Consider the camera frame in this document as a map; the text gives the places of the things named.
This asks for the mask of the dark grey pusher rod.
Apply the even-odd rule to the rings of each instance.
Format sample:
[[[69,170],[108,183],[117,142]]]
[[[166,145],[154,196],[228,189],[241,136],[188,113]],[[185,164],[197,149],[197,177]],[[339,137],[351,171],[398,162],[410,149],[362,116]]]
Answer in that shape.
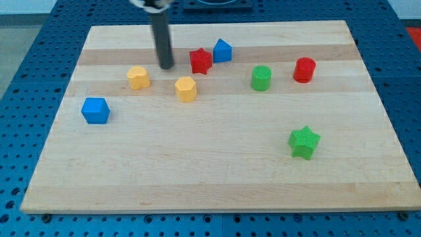
[[[168,70],[174,66],[172,41],[166,11],[149,15],[159,66]]]

